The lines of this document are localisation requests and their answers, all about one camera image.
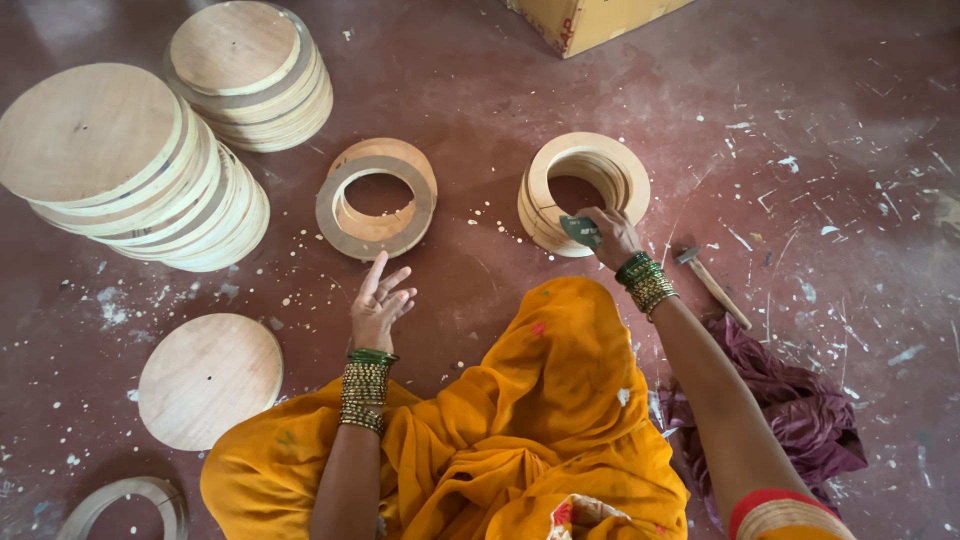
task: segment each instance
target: woman's left hand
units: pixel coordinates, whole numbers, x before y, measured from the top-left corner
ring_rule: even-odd
[[[391,292],[400,282],[410,277],[413,271],[409,266],[400,268],[383,281],[380,280],[383,267],[387,265],[387,258],[387,252],[380,252],[376,257],[373,268],[360,285],[360,293],[350,309],[353,345],[357,349],[392,353],[394,342],[390,338],[390,328],[396,319],[414,306],[411,299],[417,296],[416,288]]]

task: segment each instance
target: woman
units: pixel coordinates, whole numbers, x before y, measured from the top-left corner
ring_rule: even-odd
[[[731,538],[852,539],[812,499],[626,218],[580,215],[660,335]],[[481,365],[423,401],[387,383],[390,328],[417,289],[395,290],[410,268],[381,281],[386,255],[353,305],[345,376],[240,424],[210,452],[201,488],[227,538],[686,538],[688,493],[603,286],[561,278],[529,291]]]

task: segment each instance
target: hammer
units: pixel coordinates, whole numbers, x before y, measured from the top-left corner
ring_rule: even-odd
[[[743,326],[743,328],[747,330],[751,329],[754,325],[750,324],[750,321],[747,320],[747,316],[743,314],[743,311],[740,311],[740,309],[737,308],[737,306],[733,303],[733,300],[727,296],[727,293],[725,293],[723,289],[720,288],[720,285],[718,285],[713,279],[713,276],[710,275],[710,272],[704,268],[703,263],[697,259],[698,253],[700,253],[700,248],[687,248],[683,253],[680,254],[679,257],[675,258],[674,261],[677,264],[689,263],[690,268],[693,269],[693,273],[700,278],[700,281],[703,282],[704,285],[707,286],[707,290],[710,291],[710,294],[713,295],[713,298],[717,299],[717,302],[722,304],[723,307],[725,307],[727,311],[733,315],[733,318],[735,318],[737,322]]]

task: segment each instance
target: maroon cloth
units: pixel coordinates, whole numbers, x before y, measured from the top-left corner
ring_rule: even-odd
[[[823,482],[867,466],[854,428],[853,409],[837,385],[825,376],[787,366],[747,335],[728,313],[707,323],[707,330],[747,383],[763,416],[800,478],[826,507],[837,512]],[[707,471],[707,459],[693,411],[679,386],[660,390],[666,428],[682,428],[690,472],[707,502],[710,520],[723,528]]]

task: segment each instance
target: red floor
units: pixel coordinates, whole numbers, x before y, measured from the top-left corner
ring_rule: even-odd
[[[205,4],[3,3],[0,107],[77,64],[158,72],[167,40]],[[646,165],[654,200],[640,235],[692,307],[721,312],[668,246],[703,246],[754,336],[845,387],[871,460],[830,483],[851,530],[958,535],[960,4],[699,0],[566,61],[497,0],[284,4],[318,42],[336,103],[307,144],[239,153],[273,216],[236,267],[192,275],[121,258],[0,191],[0,538],[53,538],[82,497],[141,475],[185,493],[191,537],[222,536],[198,490],[203,455],[154,440],[128,392],[157,340],[210,312],[282,324],[283,399],[340,373],[364,265],[314,237],[313,199],[330,161],[366,137],[415,144],[440,191],[423,242],[392,263],[413,267],[420,290],[396,326],[397,380],[435,395],[457,361],[480,361],[525,289],[586,275],[617,291],[638,365],[666,383],[659,342],[612,273],[515,239],[524,166],[572,131],[623,137]],[[352,194],[363,204],[371,183]],[[106,321],[110,309],[126,321]],[[722,537],[696,498],[689,519],[691,537]],[[90,537],[158,537],[158,526],[146,503],[121,501]]]

